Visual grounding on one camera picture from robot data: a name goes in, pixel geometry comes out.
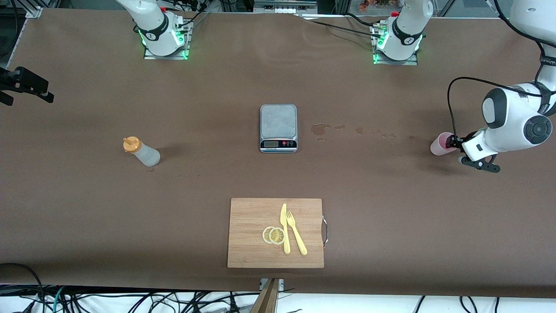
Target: digital scale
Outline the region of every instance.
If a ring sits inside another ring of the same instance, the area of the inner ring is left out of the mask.
[[[265,104],[261,107],[259,147],[263,153],[297,151],[297,108],[293,104]]]

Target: knife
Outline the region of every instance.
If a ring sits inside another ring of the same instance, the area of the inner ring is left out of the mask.
[[[287,220],[286,220],[286,204],[282,206],[282,212],[280,212],[280,224],[284,228],[284,253],[290,254],[290,239],[287,236]]]

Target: wooden cutting board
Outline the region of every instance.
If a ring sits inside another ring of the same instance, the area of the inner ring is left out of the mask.
[[[288,255],[281,244],[269,244],[262,239],[266,227],[283,228],[280,212],[284,203],[295,218],[307,255],[303,256],[299,252],[294,232],[289,226],[287,231],[291,252]],[[321,199],[233,198],[230,207],[228,267],[323,268],[321,225]]]

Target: teal cable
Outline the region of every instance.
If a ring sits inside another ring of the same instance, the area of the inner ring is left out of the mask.
[[[52,313],[56,312],[56,305],[58,304],[58,299],[60,298],[60,294],[62,293],[62,289],[64,289],[64,287],[65,286],[62,286],[60,289],[58,289],[58,292],[56,292],[54,303],[52,304]]]

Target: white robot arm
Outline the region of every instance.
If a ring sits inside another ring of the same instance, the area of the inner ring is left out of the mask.
[[[483,100],[486,128],[466,138],[452,136],[447,148],[459,148],[466,154],[460,161],[477,169],[500,171],[493,157],[500,152],[532,148],[551,135],[556,113],[556,2],[553,0],[515,0],[511,24],[537,40],[542,47],[541,68],[533,82],[492,89]]]
[[[419,48],[423,30],[433,11],[431,0],[405,0],[398,16],[381,21],[386,31],[377,49],[392,60],[407,60]]]
[[[183,17],[163,12],[156,0],[116,0],[131,14],[143,42],[152,54],[167,56],[185,44]]]

